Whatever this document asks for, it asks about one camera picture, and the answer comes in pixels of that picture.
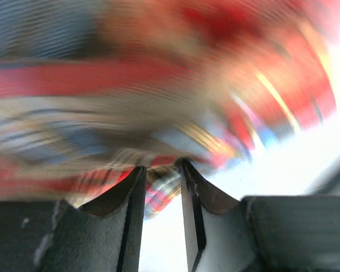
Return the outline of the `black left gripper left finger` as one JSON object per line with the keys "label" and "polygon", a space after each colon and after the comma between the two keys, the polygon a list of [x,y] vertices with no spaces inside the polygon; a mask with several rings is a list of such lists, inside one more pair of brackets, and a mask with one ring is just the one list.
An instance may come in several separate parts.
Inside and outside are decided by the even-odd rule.
{"label": "black left gripper left finger", "polygon": [[74,208],[0,201],[0,271],[137,271],[146,168]]}

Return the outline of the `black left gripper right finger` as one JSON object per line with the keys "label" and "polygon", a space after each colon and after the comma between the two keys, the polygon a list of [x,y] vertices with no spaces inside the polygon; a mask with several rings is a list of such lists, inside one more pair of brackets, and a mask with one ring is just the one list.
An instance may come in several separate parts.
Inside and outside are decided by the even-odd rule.
{"label": "black left gripper right finger", "polygon": [[340,271],[340,196],[236,200],[180,163],[189,271]]}

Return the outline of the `brown red plaid shirt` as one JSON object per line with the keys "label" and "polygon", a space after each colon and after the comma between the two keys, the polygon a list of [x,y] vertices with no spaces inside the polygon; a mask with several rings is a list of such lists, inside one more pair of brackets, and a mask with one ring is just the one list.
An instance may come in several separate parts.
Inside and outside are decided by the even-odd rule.
{"label": "brown red plaid shirt", "polygon": [[0,199],[96,198],[148,169],[145,214],[335,110],[340,1],[0,1]]}

